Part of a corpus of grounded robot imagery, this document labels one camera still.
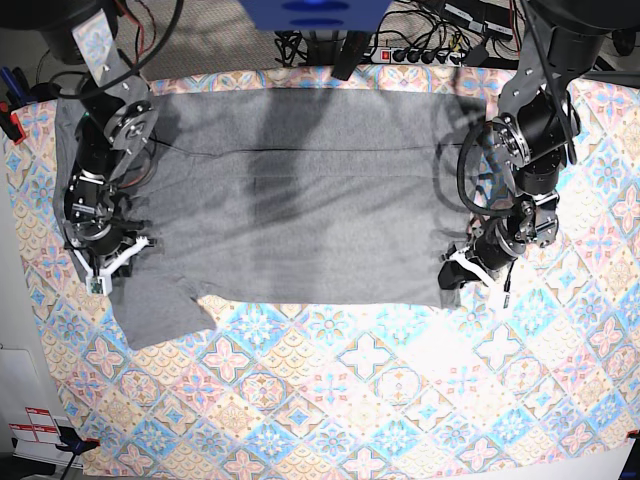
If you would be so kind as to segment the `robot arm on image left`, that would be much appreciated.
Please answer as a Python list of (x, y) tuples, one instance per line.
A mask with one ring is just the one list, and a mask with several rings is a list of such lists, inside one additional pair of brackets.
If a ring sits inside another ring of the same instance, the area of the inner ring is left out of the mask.
[(1, 25), (41, 34), (54, 58), (66, 65), (84, 65), (71, 93), (56, 81), (51, 94), (77, 100), (84, 109), (75, 130), (75, 160), (62, 191), (58, 223), (65, 247), (81, 266), (91, 294), (107, 296), (114, 277), (131, 273), (132, 259), (156, 241), (143, 235), (145, 222), (129, 220), (128, 188), (136, 185), (133, 169), (148, 177), (154, 158), (142, 159), (154, 132), (158, 112), (141, 69), (169, 37), (144, 40), (137, 25), (135, 57), (121, 52), (115, 38), (118, 20), (138, 17), (124, 1), (4, 1)]

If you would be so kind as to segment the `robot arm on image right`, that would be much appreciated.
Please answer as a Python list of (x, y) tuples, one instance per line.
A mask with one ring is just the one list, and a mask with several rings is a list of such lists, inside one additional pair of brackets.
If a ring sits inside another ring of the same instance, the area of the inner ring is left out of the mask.
[[(445, 308), (458, 307), (461, 289), (476, 282), (507, 307), (511, 282), (500, 282), (499, 274), (510, 274), (529, 245), (555, 241), (556, 186), (561, 170), (577, 161), (573, 140), (581, 131), (568, 86), (594, 67), (607, 34), (639, 18), (637, 8), (620, 1), (525, 1), (522, 9), (526, 29), (516, 74), (499, 95), (497, 115), (471, 128), (458, 155), (458, 196), (480, 227), (442, 257)], [(511, 206), (480, 206), (469, 196), (466, 165), (474, 146), (495, 153)]]

